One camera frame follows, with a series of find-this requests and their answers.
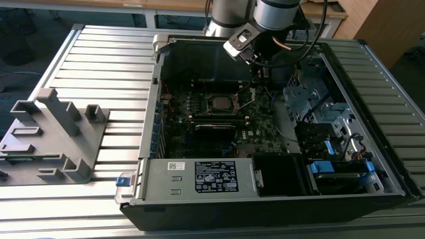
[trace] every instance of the power supply label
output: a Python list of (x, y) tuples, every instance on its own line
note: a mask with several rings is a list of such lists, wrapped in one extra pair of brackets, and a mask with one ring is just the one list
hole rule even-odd
[(234, 161), (194, 162), (198, 193), (238, 192)]

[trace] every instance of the sticker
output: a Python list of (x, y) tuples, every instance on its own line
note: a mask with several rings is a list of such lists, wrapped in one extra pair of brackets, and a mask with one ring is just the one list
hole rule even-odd
[(194, 162), (194, 182), (198, 193), (238, 192), (234, 161)]
[(123, 6), (141, 7), (141, 4), (122, 4)]
[(178, 162), (169, 162), (167, 163), (167, 170), (183, 170), (185, 169), (185, 163)]

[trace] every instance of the floor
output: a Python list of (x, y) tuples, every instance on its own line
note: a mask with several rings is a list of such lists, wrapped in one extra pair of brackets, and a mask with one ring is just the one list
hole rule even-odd
[[(34, 51), (35, 58), (25, 65), (11, 67), (0, 61), (1, 72), (30, 71), (42, 74), (55, 51), (69, 33), (74, 23), (107, 26), (145, 26), (142, 15), (99, 12), (59, 11), (59, 18), (51, 19), (46, 10), (33, 10), (31, 21), (37, 32), (26, 37), (27, 44)], [(199, 17), (159, 16), (161, 28), (201, 30), (203, 19)], [(404, 55), (391, 68), (391, 73), (415, 101), (419, 108), (425, 109), (425, 57), (411, 58)], [(37, 83), (37, 75), (0, 75), (0, 137), (7, 129), (13, 118), (9, 109), (13, 102), (25, 100)]]

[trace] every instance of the gray 3d printed holder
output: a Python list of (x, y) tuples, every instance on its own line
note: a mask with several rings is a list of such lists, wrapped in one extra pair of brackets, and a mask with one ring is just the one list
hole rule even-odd
[(0, 143), (0, 186), (86, 183), (97, 158), (109, 110), (77, 109), (41, 88), (35, 99), (17, 101), (15, 120)]

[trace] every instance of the motherboard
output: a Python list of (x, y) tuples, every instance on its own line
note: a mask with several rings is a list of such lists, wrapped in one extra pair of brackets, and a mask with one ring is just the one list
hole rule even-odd
[(166, 158), (246, 158), (281, 152), (265, 87), (189, 79), (162, 82)]

